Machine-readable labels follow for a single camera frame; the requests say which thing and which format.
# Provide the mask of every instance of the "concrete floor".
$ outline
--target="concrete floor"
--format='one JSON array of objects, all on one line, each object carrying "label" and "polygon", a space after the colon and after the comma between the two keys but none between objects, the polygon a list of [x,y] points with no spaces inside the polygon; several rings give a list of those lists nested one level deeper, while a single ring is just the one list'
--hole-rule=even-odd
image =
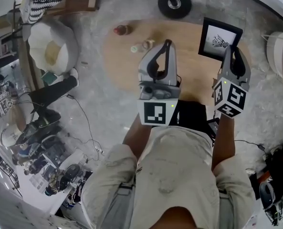
[{"label": "concrete floor", "polygon": [[[252,0],[192,0],[192,3],[193,10],[183,21],[202,24],[206,16],[244,30],[242,40],[248,44],[252,56],[251,100],[246,111],[236,118],[236,139],[263,143],[267,149],[282,144],[283,84],[268,65],[266,42],[261,35],[283,31],[283,21]],[[85,110],[93,137],[100,142],[105,153],[114,144],[122,142],[137,114],[137,96],[113,86],[105,73],[101,47],[107,31],[114,24],[148,18],[164,19],[157,0],[101,0],[97,12],[62,18],[73,28],[80,47],[76,66],[80,86],[71,94]],[[61,123],[71,135],[83,142],[90,138],[87,120],[74,100],[62,98],[52,107],[62,114]],[[98,158],[92,142],[83,145],[72,138],[64,137],[64,140],[72,150],[80,148],[90,158]],[[257,146],[236,142],[236,147],[246,168],[258,169],[261,166],[263,151]],[[90,168],[98,166],[103,157],[100,155],[99,158],[99,161],[89,162]]]}]

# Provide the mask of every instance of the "framed picture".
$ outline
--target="framed picture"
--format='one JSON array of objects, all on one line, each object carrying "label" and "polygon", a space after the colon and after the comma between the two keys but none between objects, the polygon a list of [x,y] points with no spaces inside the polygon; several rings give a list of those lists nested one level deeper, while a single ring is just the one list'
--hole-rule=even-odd
[{"label": "framed picture", "polygon": [[223,61],[226,48],[238,46],[243,30],[209,18],[204,18],[199,55]]}]

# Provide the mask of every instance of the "wooden tabletop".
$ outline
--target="wooden tabletop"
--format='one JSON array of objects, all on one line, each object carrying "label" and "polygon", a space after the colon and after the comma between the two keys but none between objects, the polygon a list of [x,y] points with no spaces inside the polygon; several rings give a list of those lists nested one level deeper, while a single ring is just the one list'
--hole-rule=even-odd
[{"label": "wooden tabletop", "polygon": [[[174,42],[177,55],[178,75],[182,78],[179,99],[198,101],[204,105],[214,105],[212,85],[217,78],[221,61],[198,54],[202,25],[180,21],[140,20],[123,21],[119,24],[130,25],[133,32],[119,36],[113,32],[113,26],[104,42],[105,69],[115,85],[125,91],[133,91],[139,96],[138,65],[145,52],[132,53],[131,47],[145,39],[155,40],[155,45],[165,39]],[[245,43],[240,42],[239,48],[249,64],[251,57]],[[164,68],[164,58],[158,64]]]}]

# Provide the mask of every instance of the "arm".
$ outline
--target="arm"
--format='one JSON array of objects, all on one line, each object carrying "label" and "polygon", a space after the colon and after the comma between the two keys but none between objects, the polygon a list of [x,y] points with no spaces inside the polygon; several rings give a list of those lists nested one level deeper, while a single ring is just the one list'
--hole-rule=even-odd
[{"label": "arm", "polygon": [[[224,196],[232,205],[234,229],[241,229],[253,213],[255,197],[241,159],[235,156],[234,120],[225,115],[220,119],[211,169],[216,177],[219,191],[226,192]],[[223,205],[225,203],[220,203],[220,212],[230,214],[225,212],[229,207],[223,208]]]},{"label": "arm", "polygon": [[223,160],[235,156],[234,126],[234,120],[222,114],[213,147],[212,171]]},{"label": "arm", "polygon": [[151,130],[152,126],[141,124],[138,114],[123,140],[123,144],[130,147],[137,160],[146,148]]}]

